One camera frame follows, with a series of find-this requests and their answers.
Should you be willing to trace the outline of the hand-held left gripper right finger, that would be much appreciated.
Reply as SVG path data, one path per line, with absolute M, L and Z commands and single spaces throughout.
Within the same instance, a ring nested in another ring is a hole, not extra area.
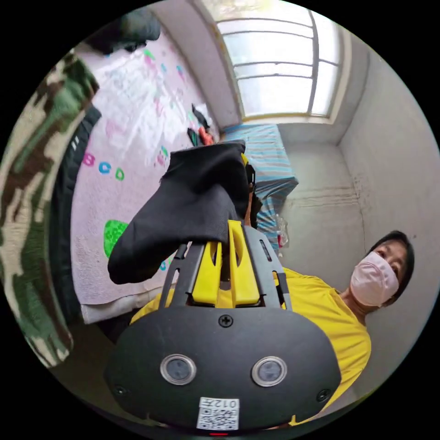
M 259 302 L 259 290 L 241 222 L 229 220 L 228 233 L 232 304 L 254 306 Z

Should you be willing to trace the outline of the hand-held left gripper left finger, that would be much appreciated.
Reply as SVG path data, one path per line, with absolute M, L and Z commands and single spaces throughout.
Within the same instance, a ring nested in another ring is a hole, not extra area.
M 195 304 L 214 307 L 217 304 L 222 267 L 222 244 L 208 242 L 202 254 L 197 278 L 192 290 Z

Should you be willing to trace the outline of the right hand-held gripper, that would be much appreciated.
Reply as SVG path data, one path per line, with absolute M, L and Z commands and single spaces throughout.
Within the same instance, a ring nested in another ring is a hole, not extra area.
M 257 228 L 258 214 L 263 205 L 259 197 L 256 195 L 256 173 L 255 169 L 250 164 L 248 164 L 248 159 L 245 154 L 241 154 L 241 159 L 247 173 L 249 191 L 248 206 L 244 218 L 244 223 L 245 225 L 251 226 L 252 228 Z

